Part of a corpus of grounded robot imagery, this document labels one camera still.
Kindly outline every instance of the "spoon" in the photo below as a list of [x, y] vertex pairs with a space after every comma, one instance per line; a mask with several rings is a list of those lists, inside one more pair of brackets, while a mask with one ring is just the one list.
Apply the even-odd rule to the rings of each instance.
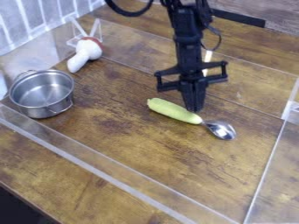
[[185, 123], [202, 125], [218, 139], [232, 140], [236, 137], [236, 131], [228, 123], [222, 121], [202, 121], [196, 114], [169, 101], [152, 98], [146, 100], [146, 105], [150, 110], [164, 116], [169, 116]]

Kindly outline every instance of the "wooden table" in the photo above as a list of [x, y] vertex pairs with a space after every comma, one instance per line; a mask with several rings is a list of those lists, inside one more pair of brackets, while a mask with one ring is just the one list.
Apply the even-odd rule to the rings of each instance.
[[[229, 27], [229, 32], [222, 31], [218, 52], [242, 59], [220, 54], [213, 57], [228, 60], [229, 81], [209, 87], [200, 112], [204, 119], [222, 119], [236, 128], [237, 139], [222, 142], [201, 127], [173, 121], [145, 106], [152, 97], [182, 104], [178, 93], [156, 93], [150, 75], [154, 69], [173, 63], [170, 28], [161, 8], [154, 6], [140, 19], [120, 19], [106, 7], [93, 15], [106, 20], [105, 57], [73, 74], [72, 109], [39, 122], [241, 222], [281, 128], [278, 116], [296, 78], [276, 69], [299, 71], [290, 57], [299, 49], [293, 45], [290, 52], [285, 50], [297, 38], [216, 20], [218, 27]], [[90, 15], [80, 20], [85, 28], [92, 21]], [[55, 68], [66, 71], [65, 61]], [[0, 133], [0, 183], [54, 220], [177, 222], [3, 125]]]

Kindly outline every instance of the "spoon handle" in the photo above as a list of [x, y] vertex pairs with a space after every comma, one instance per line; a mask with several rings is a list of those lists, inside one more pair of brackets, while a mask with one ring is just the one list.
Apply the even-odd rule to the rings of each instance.
[[152, 98], [146, 100], [146, 106], [156, 113], [168, 116], [181, 122], [190, 124], [201, 123], [201, 118], [196, 114], [169, 101], [158, 98]]

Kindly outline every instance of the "metal pot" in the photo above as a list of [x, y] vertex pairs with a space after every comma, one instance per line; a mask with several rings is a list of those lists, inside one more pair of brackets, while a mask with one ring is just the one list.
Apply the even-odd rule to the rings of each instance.
[[10, 101], [31, 118], [55, 116], [72, 106], [73, 79], [58, 70], [27, 71], [9, 89]]

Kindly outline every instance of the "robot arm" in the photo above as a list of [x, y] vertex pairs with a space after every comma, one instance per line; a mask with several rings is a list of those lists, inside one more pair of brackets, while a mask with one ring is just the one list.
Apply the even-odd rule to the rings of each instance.
[[[112, 0], [105, 2], [116, 13], [126, 17], [137, 17], [150, 8], [153, 0], [149, 0], [145, 7], [134, 12], [121, 10]], [[212, 11], [206, 0], [160, 0], [160, 2], [172, 22], [177, 64], [154, 73], [156, 88], [158, 92], [178, 90], [185, 108], [197, 112], [202, 109], [206, 86], [228, 78], [225, 61], [210, 63], [201, 61], [202, 30], [210, 29], [217, 35], [220, 33], [210, 27]], [[220, 74], [205, 77], [202, 70], [213, 67], [220, 67]], [[178, 80], [162, 82], [162, 76], [172, 74], [180, 75]]]

